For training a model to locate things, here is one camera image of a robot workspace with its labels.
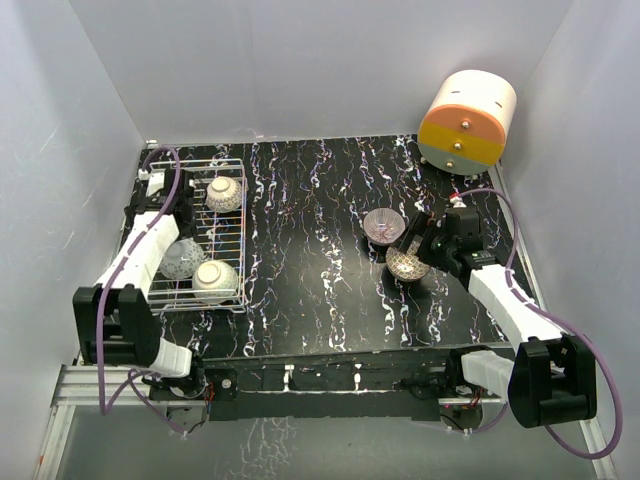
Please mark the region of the brown lattice patterned bowl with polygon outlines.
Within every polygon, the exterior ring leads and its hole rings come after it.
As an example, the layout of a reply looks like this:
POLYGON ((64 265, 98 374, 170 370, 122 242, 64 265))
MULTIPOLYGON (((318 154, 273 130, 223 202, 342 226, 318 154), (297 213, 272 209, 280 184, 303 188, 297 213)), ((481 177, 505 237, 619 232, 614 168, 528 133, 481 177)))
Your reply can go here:
POLYGON ((419 244, 413 242, 406 253, 396 247, 389 247, 386 255, 386 266, 390 273, 399 281, 415 282, 425 277, 431 267, 423 263, 417 256, 419 244))

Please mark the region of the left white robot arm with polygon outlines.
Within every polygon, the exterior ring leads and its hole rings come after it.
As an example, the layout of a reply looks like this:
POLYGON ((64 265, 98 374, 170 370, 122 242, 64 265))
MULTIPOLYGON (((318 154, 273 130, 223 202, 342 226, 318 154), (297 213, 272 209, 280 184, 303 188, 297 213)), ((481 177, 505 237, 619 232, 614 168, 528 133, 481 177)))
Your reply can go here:
POLYGON ((151 284, 169 247, 195 235, 195 179, 189 171, 142 170, 142 190, 125 208, 130 231, 116 258, 94 285, 80 287, 72 305, 82 358, 89 364, 130 366, 172 378, 194 399, 207 376, 192 352, 162 337, 149 304, 151 284))

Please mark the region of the red patterned bowl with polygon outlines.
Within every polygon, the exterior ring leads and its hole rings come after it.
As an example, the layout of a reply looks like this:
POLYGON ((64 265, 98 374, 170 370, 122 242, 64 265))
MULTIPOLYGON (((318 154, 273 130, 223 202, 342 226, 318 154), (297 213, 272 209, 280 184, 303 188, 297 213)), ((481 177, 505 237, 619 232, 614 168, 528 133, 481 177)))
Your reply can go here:
POLYGON ((193 239, 174 242, 166 251, 160 266, 160 273, 169 280, 190 278, 205 261, 205 252, 193 239))

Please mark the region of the purple striped bowl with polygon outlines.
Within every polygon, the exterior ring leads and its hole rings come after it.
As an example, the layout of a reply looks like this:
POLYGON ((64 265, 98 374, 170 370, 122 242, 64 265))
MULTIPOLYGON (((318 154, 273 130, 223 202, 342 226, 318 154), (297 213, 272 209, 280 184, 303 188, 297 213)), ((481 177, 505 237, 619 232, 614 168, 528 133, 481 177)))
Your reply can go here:
POLYGON ((406 228, 403 217, 390 208, 377 208, 368 212, 363 220, 367 239, 377 246, 390 246, 406 228))

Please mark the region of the green patterned bowl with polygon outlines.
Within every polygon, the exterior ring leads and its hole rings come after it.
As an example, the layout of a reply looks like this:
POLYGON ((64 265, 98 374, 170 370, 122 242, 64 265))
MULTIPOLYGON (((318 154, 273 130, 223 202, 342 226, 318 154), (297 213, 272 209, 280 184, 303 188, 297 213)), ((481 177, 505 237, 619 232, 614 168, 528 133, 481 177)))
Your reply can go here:
POLYGON ((207 305, 232 300, 239 285, 235 269, 221 260, 209 260, 198 266, 192 276, 192 293, 207 305))

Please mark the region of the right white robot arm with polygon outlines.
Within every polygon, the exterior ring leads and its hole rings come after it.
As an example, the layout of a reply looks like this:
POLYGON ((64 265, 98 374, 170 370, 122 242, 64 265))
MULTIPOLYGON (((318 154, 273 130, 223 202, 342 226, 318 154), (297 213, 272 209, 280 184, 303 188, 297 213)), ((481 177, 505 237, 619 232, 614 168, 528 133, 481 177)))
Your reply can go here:
POLYGON ((508 282, 507 269, 484 247, 476 208, 448 208, 441 219, 418 212, 395 246, 457 278, 497 321, 515 353, 508 360, 486 348, 454 351, 445 374, 453 394, 466 397, 482 387, 506 400, 525 428, 595 417, 594 355, 583 340, 535 312, 535 303, 508 282))

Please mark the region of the pink spoked patterned bowl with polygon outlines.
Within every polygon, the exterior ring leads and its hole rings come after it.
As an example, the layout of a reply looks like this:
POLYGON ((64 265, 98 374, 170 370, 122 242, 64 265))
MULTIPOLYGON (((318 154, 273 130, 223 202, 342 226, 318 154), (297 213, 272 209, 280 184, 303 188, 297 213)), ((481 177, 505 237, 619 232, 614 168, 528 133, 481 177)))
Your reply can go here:
POLYGON ((218 176, 207 185, 205 204, 212 212, 224 214, 239 209, 242 198, 242 186, 237 180, 218 176))

